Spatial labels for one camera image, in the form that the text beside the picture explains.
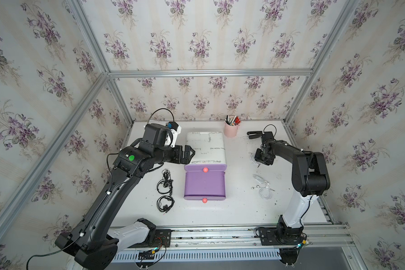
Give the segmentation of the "purple top drawer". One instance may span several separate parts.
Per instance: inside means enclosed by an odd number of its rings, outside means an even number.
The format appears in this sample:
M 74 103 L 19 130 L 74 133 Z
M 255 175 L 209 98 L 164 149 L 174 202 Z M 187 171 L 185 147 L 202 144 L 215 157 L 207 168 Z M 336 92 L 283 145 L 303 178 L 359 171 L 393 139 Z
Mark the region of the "purple top drawer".
M 227 169 L 226 164 L 188 164 L 184 167 L 186 172 L 224 172 Z

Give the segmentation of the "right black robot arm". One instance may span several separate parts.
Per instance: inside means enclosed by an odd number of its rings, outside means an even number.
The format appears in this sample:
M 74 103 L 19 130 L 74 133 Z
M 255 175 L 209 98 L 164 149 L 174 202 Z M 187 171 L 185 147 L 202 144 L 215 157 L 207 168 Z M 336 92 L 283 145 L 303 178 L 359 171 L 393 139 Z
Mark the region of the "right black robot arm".
M 291 183 L 295 190 L 284 214 L 280 215 L 274 232 L 274 240 L 284 245 L 302 246 L 303 218 L 312 204 L 330 188 L 330 178 L 325 157 L 321 152 L 299 149 L 286 141 L 277 140 L 272 132 L 252 131 L 249 139 L 261 139 L 254 160 L 270 166 L 276 157 L 291 163 Z

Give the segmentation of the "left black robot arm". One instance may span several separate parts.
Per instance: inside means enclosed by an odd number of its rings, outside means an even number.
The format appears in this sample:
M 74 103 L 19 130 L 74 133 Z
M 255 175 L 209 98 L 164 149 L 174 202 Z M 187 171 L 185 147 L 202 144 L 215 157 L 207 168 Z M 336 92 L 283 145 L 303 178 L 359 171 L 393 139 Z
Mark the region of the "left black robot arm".
M 123 249 L 152 245 L 156 226 L 140 218 L 134 224 L 111 230 L 111 224 L 130 192 L 164 163 L 187 165 L 195 155 L 191 146 L 177 145 L 181 127 L 175 121 L 145 125 L 143 137 L 120 150 L 104 188 L 70 232 L 59 234 L 55 245 L 88 270 L 104 270 Z

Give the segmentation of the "purple drawer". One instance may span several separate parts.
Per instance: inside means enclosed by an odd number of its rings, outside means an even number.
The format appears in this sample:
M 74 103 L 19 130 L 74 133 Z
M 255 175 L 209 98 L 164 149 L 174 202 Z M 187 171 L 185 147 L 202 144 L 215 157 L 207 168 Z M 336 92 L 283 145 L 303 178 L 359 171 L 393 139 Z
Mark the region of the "purple drawer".
M 197 200 L 204 203 L 225 200 L 225 172 L 187 172 L 184 190 L 185 200 Z
M 226 164 L 188 164 L 184 167 L 186 172 L 224 172 L 227 169 Z

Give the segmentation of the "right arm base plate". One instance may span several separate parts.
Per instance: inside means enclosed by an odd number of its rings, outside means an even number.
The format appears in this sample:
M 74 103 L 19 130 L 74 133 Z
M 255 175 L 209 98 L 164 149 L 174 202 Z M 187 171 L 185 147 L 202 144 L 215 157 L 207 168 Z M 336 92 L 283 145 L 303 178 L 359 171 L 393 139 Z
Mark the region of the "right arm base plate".
M 257 238 L 263 246 L 295 245 L 301 246 L 307 241 L 303 228 L 290 227 L 258 227 L 255 229 Z

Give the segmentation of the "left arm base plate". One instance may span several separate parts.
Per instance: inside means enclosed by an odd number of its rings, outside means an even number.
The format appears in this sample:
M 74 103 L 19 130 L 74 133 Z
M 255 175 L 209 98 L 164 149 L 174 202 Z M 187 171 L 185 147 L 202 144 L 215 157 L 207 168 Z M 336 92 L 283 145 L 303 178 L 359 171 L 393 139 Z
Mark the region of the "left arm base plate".
M 138 243 L 138 244 L 134 244 L 131 247 L 132 248 L 154 248 L 154 247 L 160 247 L 162 246 L 166 246 L 167 248 L 170 247 L 171 245 L 171 236 L 172 234 L 172 230 L 171 229 L 156 229 L 154 232 L 150 232 L 148 234 L 147 239 L 142 242 L 142 243 Z

